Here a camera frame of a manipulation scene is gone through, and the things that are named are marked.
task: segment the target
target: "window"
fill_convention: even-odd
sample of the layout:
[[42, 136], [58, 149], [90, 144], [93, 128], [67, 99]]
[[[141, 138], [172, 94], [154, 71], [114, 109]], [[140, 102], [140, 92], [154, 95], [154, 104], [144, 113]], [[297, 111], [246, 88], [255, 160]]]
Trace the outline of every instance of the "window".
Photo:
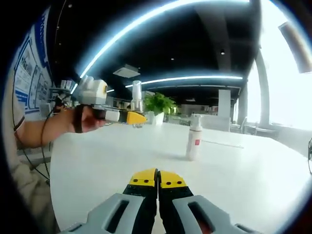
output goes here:
[[253, 61], [248, 75], [247, 90], [247, 120], [251, 123], [259, 123], [261, 117], [261, 93], [259, 74], [255, 61]]
[[300, 74], [279, 27], [288, 19], [269, 0], [262, 3], [261, 53], [270, 92], [270, 122], [312, 129], [312, 75]]

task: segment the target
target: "person's hand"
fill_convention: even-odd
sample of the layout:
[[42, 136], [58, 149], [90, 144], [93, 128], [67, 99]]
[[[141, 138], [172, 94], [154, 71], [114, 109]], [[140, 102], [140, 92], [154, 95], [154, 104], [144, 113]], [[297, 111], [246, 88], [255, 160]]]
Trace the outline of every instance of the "person's hand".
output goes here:
[[[74, 133], [75, 129], [73, 126], [73, 114], [75, 110], [67, 110], [66, 112], [70, 112], [72, 115], [71, 117], [71, 122], [69, 126], [69, 132]], [[96, 119], [93, 115], [92, 107], [91, 106], [84, 106], [82, 109], [82, 116], [81, 116], [81, 127], [82, 127], [82, 132], [90, 132], [93, 130], [96, 130], [100, 127], [103, 127], [105, 125], [104, 120], [99, 120]]]

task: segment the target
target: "ceiling vent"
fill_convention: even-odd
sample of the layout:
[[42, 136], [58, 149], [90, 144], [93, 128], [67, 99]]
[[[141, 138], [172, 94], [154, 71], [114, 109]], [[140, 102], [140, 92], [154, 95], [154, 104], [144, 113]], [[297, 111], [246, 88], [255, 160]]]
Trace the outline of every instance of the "ceiling vent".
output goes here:
[[125, 77], [125, 78], [132, 78], [140, 75], [138, 72], [138, 69], [126, 64], [124, 67], [118, 69], [113, 73], [114, 75], [120, 76], [120, 77]]

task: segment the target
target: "gray gripper housing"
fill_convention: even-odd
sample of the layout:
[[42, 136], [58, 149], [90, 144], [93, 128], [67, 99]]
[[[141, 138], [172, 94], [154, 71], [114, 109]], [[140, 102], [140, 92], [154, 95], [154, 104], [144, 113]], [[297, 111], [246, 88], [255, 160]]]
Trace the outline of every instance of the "gray gripper housing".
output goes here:
[[86, 223], [77, 223], [60, 234], [110, 234], [107, 230], [112, 218], [124, 202], [127, 206], [114, 233], [131, 234], [143, 200], [141, 196], [114, 194], [89, 212]]
[[196, 195], [175, 199], [173, 204], [179, 214], [185, 234], [202, 234], [198, 222], [190, 209], [191, 206], [197, 207], [213, 234], [259, 234], [259, 232], [243, 225], [232, 225], [229, 214], [203, 196]]
[[[113, 216], [123, 202], [127, 206], [117, 224], [116, 234], [131, 234], [137, 213], [144, 198], [141, 196], [114, 194], [89, 212], [86, 223], [77, 223], [60, 234], [110, 234], [107, 231]], [[190, 206], [197, 206], [213, 234], [259, 234], [243, 225], [232, 225], [230, 216], [203, 196], [196, 195], [173, 200], [185, 234], [202, 234]]]

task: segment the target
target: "led light strip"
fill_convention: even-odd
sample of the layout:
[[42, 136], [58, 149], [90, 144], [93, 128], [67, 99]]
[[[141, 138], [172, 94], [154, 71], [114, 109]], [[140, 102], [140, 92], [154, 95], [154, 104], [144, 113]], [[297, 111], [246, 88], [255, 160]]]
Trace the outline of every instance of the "led light strip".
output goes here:
[[[209, 1], [218, 1], [218, 0], [177, 0], [171, 3], [168, 3], [164, 6], [161, 6], [159, 8], [156, 8], [155, 10], [146, 13], [145, 15], [141, 16], [140, 18], [136, 19], [132, 23], [130, 23], [127, 27], [122, 29], [119, 33], [117, 33], [106, 45], [103, 46], [103, 48], [95, 55], [95, 57], [92, 59], [92, 61], [89, 63], [89, 65], [84, 69], [82, 72], [80, 78], [83, 78], [84, 75], [90, 70], [90, 68], [93, 66], [93, 64], [96, 62], [96, 60], [106, 51], [108, 50], [117, 40], [119, 40], [122, 36], [124, 36], [126, 33], [140, 25], [141, 23], [151, 19], [152, 17], [155, 17], [165, 11], [177, 8], [179, 6], [184, 6], [191, 3], [196, 2], [209, 2]], [[227, 0], [227, 1], [233, 1], [233, 2], [244, 2], [249, 3], [249, 0]]]
[[[242, 80], [243, 77], [231, 77], [231, 76], [194, 76], [194, 77], [175, 77], [175, 78], [166, 78], [166, 79], [155, 79], [150, 81], [142, 82], [143, 84], [151, 84], [151, 83], [158, 83], [158, 82], [164, 82], [164, 81], [171, 81], [171, 80], [183, 80], [183, 79], [238, 79]], [[125, 88], [130, 88], [133, 85], [126, 85]]]

